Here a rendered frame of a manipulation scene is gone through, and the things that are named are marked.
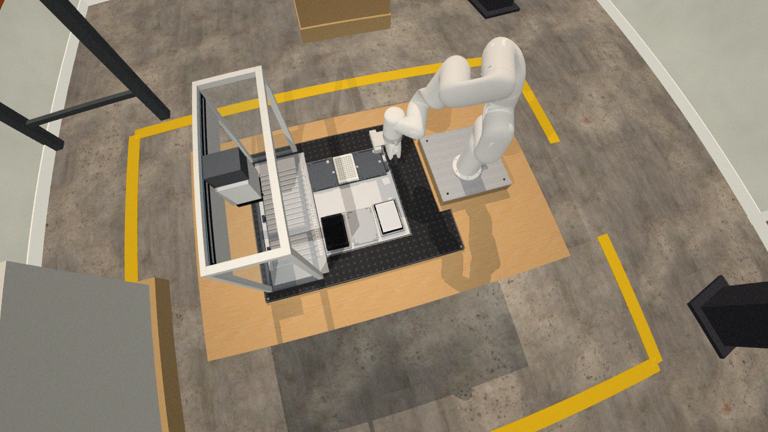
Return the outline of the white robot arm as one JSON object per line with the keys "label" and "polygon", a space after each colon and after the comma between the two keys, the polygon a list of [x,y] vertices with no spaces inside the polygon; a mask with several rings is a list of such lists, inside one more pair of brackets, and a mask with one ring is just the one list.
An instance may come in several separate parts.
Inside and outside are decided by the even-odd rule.
{"label": "white robot arm", "polygon": [[403,135],[422,139],[430,107],[460,109],[485,103],[463,152],[452,164],[459,178],[477,179],[482,172],[481,165],[499,160],[511,144],[515,134],[515,106],[525,82],[526,61],[520,47],[508,38],[497,37],[488,42],[482,54],[482,77],[477,79],[471,80],[471,67],[465,58],[451,56],[426,88],[414,94],[406,115],[399,107],[390,107],[384,114],[382,131],[368,131],[375,154],[382,152],[382,145],[397,146]]}

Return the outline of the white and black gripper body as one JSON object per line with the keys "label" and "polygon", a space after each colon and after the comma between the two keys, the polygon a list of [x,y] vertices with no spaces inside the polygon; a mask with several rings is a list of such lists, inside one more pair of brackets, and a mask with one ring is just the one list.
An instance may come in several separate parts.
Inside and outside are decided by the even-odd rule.
{"label": "white and black gripper body", "polygon": [[401,141],[398,143],[397,146],[395,144],[387,144],[386,146],[386,152],[388,155],[388,158],[391,160],[393,158],[393,155],[396,155],[396,158],[401,157]]}

